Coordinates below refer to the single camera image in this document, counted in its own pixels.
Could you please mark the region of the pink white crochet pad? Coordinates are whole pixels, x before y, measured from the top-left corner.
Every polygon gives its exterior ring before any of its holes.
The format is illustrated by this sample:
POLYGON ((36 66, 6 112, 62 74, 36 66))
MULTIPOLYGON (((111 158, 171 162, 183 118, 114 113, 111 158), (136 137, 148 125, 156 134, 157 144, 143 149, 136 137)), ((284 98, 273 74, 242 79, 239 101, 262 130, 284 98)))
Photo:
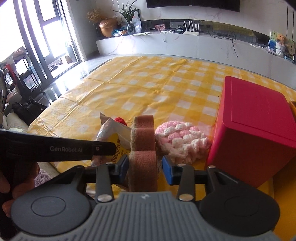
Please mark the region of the pink white crochet pad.
POLYGON ((193 164, 203 158, 211 145, 205 133, 184 121, 165 122, 154 134, 158 148, 175 164, 193 164))

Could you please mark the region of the brown sponge block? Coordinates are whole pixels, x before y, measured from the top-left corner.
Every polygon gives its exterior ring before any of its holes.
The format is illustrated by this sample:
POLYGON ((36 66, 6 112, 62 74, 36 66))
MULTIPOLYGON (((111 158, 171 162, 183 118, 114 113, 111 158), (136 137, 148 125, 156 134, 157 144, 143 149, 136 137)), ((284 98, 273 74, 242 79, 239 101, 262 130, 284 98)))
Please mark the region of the brown sponge block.
POLYGON ((134 118, 130 147, 129 190, 131 192, 155 192, 158 189, 158 165, 153 115, 141 115, 134 118))

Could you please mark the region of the purple fluffy blanket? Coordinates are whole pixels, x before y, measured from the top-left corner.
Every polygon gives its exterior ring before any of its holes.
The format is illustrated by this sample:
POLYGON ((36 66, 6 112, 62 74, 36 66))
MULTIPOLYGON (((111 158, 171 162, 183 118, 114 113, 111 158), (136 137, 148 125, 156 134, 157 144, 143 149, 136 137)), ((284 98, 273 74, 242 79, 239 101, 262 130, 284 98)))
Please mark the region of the purple fluffy blanket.
POLYGON ((50 175, 46 171, 44 171, 43 169, 40 169, 39 174, 34 179, 35 187, 38 187, 38 186, 48 182, 51 179, 52 178, 50 177, 50 175))

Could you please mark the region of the yellow snack bag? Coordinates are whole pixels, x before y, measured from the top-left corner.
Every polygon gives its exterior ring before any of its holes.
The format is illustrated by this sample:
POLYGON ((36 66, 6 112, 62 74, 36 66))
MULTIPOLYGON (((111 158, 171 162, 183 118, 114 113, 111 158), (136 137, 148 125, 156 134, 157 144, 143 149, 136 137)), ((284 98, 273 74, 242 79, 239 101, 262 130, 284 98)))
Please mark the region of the yellow snack bag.
POLYGON ((101 128, 96 140, 110 142, 116 145, 116 153, 112 156, 94 156, 91 166, 99 166, 107 162, 117 163, 123 155, 130 153, 132 129, 100 113, 101 128))

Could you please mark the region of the red square box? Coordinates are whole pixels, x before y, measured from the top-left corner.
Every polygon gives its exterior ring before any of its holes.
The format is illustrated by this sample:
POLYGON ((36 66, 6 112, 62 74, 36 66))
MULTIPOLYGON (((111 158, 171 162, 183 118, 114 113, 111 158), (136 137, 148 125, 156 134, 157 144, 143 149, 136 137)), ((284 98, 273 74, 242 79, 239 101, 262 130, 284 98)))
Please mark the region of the red square box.
POLYGON ((206 164, 259 187, 295 157, 295 119, 285 96, 226 76, 206 164))

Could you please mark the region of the yellow checkered tablecloth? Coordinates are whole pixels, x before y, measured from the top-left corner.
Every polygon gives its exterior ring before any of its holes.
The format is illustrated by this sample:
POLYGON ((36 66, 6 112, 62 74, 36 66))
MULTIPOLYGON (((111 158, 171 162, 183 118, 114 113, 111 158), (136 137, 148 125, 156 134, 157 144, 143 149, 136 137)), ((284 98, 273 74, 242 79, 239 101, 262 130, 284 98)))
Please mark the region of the yellow checkered tablecloth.
POLYGON ((281 92, 287 101, 295 91, 269 78, 213 62, 184 58, 116 57, 59 97, 29 126, 29 133, 94 140, 99 115, 120 117, 131 126, 139 115, 153 115, 155 126, 185 121, 212 134, 226 76, 281 92))

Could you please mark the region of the orange cardboard box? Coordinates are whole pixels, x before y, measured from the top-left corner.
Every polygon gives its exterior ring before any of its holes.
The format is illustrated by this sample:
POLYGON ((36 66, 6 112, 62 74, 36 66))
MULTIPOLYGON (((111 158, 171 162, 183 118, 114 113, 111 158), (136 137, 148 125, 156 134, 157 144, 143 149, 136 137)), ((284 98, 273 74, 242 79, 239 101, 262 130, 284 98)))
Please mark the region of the orange cardboard box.
POLYGON ((274 230, 282 240, 295 240, 295 158, 273 177, 274 198, 280 219, 274 230))

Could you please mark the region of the white marble tv bench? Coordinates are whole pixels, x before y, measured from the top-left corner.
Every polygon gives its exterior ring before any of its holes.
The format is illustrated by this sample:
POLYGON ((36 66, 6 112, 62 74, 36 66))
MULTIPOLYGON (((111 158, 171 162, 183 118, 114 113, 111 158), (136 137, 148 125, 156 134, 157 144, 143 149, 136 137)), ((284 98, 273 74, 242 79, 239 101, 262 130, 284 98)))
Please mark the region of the white marble tv bench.
POLYGON ((233 66, 295 88, 295 65, 262 48, 209 35, 149 33, 96 41, 102 55, 170 55, 233 66))

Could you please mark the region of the white wifi router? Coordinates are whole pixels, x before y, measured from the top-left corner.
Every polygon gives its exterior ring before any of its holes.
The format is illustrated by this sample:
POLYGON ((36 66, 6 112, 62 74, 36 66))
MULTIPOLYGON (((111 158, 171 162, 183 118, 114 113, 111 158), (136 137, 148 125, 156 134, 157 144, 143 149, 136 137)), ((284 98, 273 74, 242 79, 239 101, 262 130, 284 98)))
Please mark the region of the white wifi router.
POLYGON ((192 36, 198 36, 199 33, 199 25, 200 23, 197 23, 197 29, 195 30, 195 27, 193 25, 192 21, 188 21, 189 28, 185 27, 185 31, 183 32, 183 35, 192 35, 192 36))

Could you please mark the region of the golden acorn jar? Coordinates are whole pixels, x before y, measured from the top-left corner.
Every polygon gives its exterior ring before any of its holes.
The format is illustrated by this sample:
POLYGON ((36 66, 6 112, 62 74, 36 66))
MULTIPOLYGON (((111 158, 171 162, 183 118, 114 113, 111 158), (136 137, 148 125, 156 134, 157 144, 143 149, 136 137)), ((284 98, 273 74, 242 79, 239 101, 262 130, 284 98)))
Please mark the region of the golden acorn jar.
POLYGON ((112 37, 112 31, 117 28, 117 19, 116 18, 106 18, 102 20, 99 24, 102 34, 110 38, 112 37))

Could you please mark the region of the green plant in vase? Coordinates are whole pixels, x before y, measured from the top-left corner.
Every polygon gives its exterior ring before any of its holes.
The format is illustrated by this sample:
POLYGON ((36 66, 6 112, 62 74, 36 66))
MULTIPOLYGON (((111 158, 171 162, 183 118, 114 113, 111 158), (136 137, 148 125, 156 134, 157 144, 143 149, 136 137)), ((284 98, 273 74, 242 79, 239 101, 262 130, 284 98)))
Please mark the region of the green plant in vase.
POLYGON ((136 20, 136 25, 133 23, 135 13, 139 13, 139 9, 134 5, 136 2, 137 0, 132 3, 127 1, 126 4, 122 3, 122 7, 119 11, 114 10, 114 12, 123 16, 126 22, 125 30, 128 35, 139 34, 142 32, 142 23, 139 16, 137 17, 138 20, 136 20))

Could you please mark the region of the teddy bear figure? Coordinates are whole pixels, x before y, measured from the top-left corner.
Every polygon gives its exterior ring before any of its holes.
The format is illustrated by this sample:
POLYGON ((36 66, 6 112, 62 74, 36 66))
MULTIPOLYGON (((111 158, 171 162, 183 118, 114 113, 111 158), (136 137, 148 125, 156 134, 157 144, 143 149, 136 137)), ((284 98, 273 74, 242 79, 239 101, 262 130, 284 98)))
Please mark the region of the teddy bear figure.
POLYGON ((285 41, 286 41, 285 35, 278 33, 276 36, 275 53, 281 58, 284 57, 284 53, 286 50, 285 41))

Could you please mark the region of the black wall television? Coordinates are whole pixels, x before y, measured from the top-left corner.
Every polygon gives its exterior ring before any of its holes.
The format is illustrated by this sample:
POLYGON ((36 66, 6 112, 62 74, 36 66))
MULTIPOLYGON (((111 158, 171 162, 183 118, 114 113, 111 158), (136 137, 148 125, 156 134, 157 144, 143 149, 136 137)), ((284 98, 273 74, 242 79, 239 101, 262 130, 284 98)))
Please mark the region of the black wall television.
POLYGON ((240 12, 240 0, 146 0, 148 8, 202 6, 240 12))

